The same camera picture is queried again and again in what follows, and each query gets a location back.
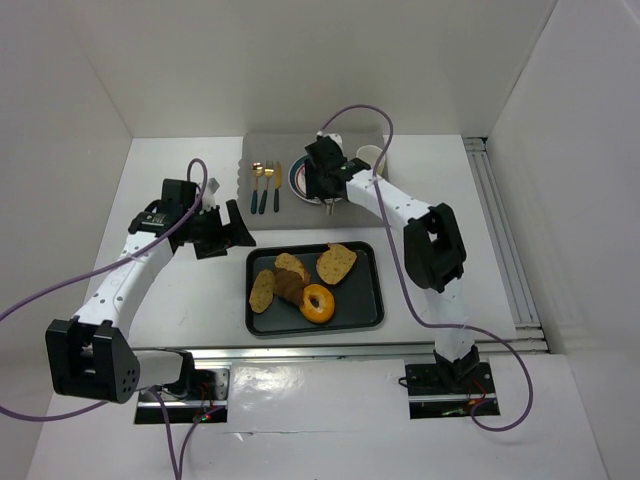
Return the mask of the brown croissant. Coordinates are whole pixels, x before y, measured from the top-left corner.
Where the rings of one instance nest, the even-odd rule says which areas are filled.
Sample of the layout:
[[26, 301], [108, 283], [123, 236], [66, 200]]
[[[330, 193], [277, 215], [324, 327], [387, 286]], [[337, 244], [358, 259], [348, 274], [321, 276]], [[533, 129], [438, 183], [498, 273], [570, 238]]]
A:
[[309, 280], [298, 272], [283, 268], [274, 269], [274, 294], [296, 306], [303, 303], [303, 291], [309, 285]]

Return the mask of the seeded bread slice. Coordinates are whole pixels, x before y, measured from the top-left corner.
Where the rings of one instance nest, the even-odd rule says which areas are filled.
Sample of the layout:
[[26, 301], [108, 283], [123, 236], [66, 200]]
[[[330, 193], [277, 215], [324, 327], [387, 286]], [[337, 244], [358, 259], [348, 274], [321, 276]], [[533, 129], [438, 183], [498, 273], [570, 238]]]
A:
[[274, 261], [274, 266], [298, 273], [306, 283], [310, 281], [311, 276], [302, 261], [290, 253], [279, 254]]
[[329, 285], [339, 284], [351, 271], [357, 254], [342, 244], [329, 243], [328, 250], [316, 262], [320, 279]]
[[249, 305], [252, 312], [261, 314], [273, 302], [274, 278], [273, 271], [269, 269], [264, 269], [258, 273], [249, 295]]

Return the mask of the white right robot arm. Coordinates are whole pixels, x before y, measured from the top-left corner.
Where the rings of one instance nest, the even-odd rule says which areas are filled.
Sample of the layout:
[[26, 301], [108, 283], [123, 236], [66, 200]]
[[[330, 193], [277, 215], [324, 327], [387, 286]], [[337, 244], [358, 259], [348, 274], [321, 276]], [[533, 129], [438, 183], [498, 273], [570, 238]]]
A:
[[346, 200], [402, 237], [403, 259], [396, 269], [423, 291], [429, 308], [424, 324], [434, 331], [436, 374], [443, 385], [457, 387], [478, 366], [479, 353], [461, 296], [467, 253], [452, 208], [417, 200], [365, 161], [349, 160], [337, 135], [319, 133], [305, 151], [309, 198]]

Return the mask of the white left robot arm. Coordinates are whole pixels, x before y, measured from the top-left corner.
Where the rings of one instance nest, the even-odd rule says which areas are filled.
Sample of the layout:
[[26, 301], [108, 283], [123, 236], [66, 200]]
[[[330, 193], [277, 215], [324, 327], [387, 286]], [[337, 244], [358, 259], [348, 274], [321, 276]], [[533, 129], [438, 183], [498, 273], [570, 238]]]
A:
[[128, 337], [134, 317], [158, 274], [186, 243], [197, 258], [226, 255], [234, 246], [252, 246], [235, 201], [226, 203], [229, 222], [218, 208], [197, 210], [186, 222], [181, 206], [161, 201], [131, 222], [116, 268], [69, 320], [55, 320], [45, 342], [54, 390], [59, 395], [112, 403], [127, 402], [135, 391], [166, 386], [186, 392], [193, 384], [192, 354], [153, 347], [133, 350]]

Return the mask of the white plate teal rim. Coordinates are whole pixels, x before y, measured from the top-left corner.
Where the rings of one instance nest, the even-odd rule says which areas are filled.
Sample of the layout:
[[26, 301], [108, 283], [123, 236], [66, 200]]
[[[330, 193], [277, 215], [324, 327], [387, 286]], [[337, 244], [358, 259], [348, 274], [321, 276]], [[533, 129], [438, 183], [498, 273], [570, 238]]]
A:
[[305, 162], [308, 156], [303, 155], [294, 161], [288, 172], [288, 184], [293, 194], [303, 202], [312, 205], [321, 205], [323, 201], [318, 198], [309, 199], [306, 197], [306, 175], [305, 175]]

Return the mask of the pale green mug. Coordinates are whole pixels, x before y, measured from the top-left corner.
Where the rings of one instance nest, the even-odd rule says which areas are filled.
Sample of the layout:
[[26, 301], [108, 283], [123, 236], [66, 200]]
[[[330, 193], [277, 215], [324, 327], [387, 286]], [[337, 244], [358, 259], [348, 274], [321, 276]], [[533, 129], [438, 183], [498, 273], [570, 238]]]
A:
[[[376, 145], [365, 145], [357, 149], [356, 157], [366, 162], [371, 167], [374, 167], [376, 165], [376, 162], [381, 152], [382, 152], [382, 149]], [[386, 163], [386, 157], [383, 156], [382, 159], [380, 160], [378, 167], [376, 168], [376, 173], [379, 176], [384, 175], [385, 163]]]

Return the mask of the grey placemat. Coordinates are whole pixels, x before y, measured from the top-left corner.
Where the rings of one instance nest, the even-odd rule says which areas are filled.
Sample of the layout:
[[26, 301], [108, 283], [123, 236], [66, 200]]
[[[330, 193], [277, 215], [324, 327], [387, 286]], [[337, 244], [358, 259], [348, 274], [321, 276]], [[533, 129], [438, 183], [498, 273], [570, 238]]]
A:
[[[305, 147], [315, 140], [314, 133], [249, 133], [244, 136], [237, 170], [237, 204], [249, 230], [369, 228], [382, 225], [374, 214], [351, 203], [338, 201], [333, 213], [328, 215], [323, 205], [308, 204], [293, 194], [287, 179], [289, 168], [306, 154]], [[273, 211], [275, 182], [271, 180], [265, 213], [252, 214], [252, 163], [266, 164], [268, 161], [280, 162], [282, 167], [280, 211]]]

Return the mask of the orange glazed donut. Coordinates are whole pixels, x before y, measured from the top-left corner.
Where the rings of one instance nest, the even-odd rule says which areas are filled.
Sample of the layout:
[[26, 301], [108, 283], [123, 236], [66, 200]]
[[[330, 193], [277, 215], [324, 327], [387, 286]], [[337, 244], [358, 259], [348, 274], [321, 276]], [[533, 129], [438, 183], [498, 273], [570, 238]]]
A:
[[334, 296], [322, 285], [309, 284], [303, 291], [303, 303], [300, 306], [300, 311], [309, 322], [324, 324], [334, 315]]

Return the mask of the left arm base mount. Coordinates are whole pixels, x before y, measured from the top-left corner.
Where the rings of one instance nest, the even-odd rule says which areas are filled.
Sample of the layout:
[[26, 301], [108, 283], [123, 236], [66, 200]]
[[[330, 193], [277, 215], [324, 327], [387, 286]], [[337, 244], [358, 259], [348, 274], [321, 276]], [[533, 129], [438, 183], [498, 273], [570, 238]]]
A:
[[[228, 418], [230, 369], [197, 369], [185, 385], [156, 387], [171, 425], [223, 424]], [[159, 400], [149, 391], [140, 392], [134, 415], [136, 425], [159, 425], [164, 416]]]

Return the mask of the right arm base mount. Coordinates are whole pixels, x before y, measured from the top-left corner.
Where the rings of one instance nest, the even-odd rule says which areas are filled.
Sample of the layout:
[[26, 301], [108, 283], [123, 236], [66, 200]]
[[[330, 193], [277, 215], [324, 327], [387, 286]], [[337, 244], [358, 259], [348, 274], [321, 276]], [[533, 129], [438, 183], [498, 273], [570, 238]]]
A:
[[446, 385], [438, 376], [435, 364], [407, 364], [398, 384], [408, 394], [412, 420], [469, 417], [476, 407], [476, 416], [500, 414], [492, 370], [481, 362], [460, 382]]

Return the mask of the aluminium rail right side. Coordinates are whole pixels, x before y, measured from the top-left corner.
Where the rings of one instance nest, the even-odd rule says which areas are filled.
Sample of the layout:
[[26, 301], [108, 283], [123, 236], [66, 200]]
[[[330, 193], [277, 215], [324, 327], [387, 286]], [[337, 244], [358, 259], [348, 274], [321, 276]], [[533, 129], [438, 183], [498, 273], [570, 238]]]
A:
[[520, 353], [548, 354], [551, 350], [539, 320], [529, 282], [490, 164], [486, 139], [466, 137], [463, 139], [463, 144], [514, 319], [516, 338], [510, 340], [510, 343]]

